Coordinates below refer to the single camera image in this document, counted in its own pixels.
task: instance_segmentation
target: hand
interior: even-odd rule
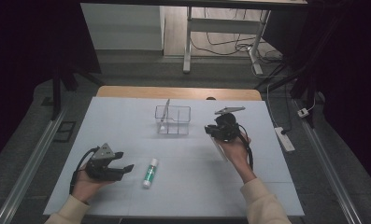
[[[251,142],[251,139],[244,133],[241,134],[245,139],[248,139],[249,143]],[[215,141],[221,146],[226,158],[228,158],[228,160],[234,165],[244,183],[256,178],[255,173],[251,170],[250,165],[247,162],[247,150],[239,137],[237,137],[233,142],[223,142],[219,139],[215,139]]]
[[[78,179],[75,184],[72,196],[83,203],[87,203],[89,199],[103,186],[113,183],[114,181],[101,181],[91,179],[84,170],[84,164],[78,171]]]

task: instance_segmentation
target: sleeve cuff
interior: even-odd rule
[[[69,195],[58,214],[69,220],[80,223],[90,206]]]
[[[243,187],[241,187],[240,191],[243,194],[247,205],[270,194],[269,190],[259,178],[247,182]]]

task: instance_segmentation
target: person's left hand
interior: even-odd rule
[[[86,165],[84,164],[78,171],[78,179],[75,183],[72,196],[83,203],[87,203],[89,199],[103,186],[112,184],[115,181],[101,181],[91,179],[84,170]]]

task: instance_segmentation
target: wooden floor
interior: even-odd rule
[[[260,19],[260,10],[250,9],[230,9],[230,8],[203,8],[194,7],[192,11],[193,18],[213,18],[226,20],[248,20],[258,21]],[[165,29],[164,29],[164,56],[183,56],[186,39],[187,27],[187,8],[186,7],[164,7]],[[226,57],[249,57],[247,52],[235,52],[237,45],[252,44],[255,35],[239,34],[216,34],[216,33],[194,33],[192,32],[192,41],[194,46],[191,49],[192,56],[226,56]],[[267,43],[261,43],[259,46],[261,55],[274,50]],[[269,56],[278,55],[279,52],[269,53]]]

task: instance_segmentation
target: white tabletop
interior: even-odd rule
[[[94,97],[44,214],[57,212],[68,197],[69,182],[81,157],[108,143],[123,158],[109,167],[134,164],[122,181],[101,189],[90,201],[89,215],[109,217],[244,217],[243,183],[233,165],[223,161],[205,133],[215,124],[215,111],[245,106],[235,112],[251,137],[254,172],[278,196],[288,216],[304,214],[282,155],[265,102],[175,100],[191,107],[189,134],[157,134],[155,106],[162,99]],[[142,180],[152,158],[159,160],[150,189]]]

